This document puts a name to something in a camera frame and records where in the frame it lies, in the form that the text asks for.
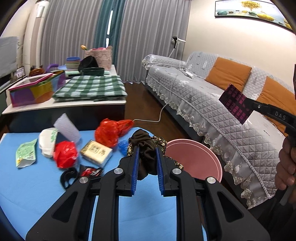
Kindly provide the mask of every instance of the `orange cushion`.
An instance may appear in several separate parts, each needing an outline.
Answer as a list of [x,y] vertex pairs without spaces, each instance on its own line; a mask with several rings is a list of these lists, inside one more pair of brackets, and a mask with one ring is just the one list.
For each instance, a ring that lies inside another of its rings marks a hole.
[[223,90],[226,90],[229,84],[233,84],[242,91],[251,70],[252,67],[218,57],[205,80]]
[[[268,76],[266,77],[263,90],[257,101],[265,104],[274,105],[293,115],[296,115],[295,95]],[[285,133],[286,127],[283,124],[269,117],[267,118],[276,125],[281,133],[287,136],[287,134]]]

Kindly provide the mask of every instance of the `checkered tablecloth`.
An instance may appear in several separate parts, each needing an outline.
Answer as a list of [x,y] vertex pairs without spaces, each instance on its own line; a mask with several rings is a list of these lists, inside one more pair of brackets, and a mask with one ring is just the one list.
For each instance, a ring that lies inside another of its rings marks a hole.
[[114,100],[126,97],[126,89],[119,76],[76,76],[53,94],[56,101]]

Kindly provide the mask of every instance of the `hand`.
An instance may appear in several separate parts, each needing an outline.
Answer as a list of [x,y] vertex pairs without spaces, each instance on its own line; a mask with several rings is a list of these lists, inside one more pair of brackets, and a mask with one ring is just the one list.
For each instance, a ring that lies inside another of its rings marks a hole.
[[[285,190],[287,186],[295,183],[293,176],[296,171],[296,147],[291,148],[291,143],[286,137],[283,148],[279,152],[280,162],[276,166],[275,184],[279,190]],[[289,203],[296,203],[296,190],[294,189],[288,200]]]

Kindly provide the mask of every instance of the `purple handle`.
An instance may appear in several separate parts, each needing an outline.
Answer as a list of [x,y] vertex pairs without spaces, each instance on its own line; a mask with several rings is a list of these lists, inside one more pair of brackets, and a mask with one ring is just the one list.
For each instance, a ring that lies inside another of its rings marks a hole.
[[49,70],[50,70],[51,68],[57,68],[58,66],[59,66],[58,64],[50,64],[50,65],[47,67],[45,73],[48,73]]

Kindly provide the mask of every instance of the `pink bucket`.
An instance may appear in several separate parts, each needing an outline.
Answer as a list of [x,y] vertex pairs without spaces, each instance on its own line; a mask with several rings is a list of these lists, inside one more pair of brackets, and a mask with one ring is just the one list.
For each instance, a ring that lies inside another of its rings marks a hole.
[[184,170],[192,177],[205,180],[214,177],[222,180],[222,166],[217,156],[203,144],[177,139],[168,142],[165,155],[173,158],[184,166]]

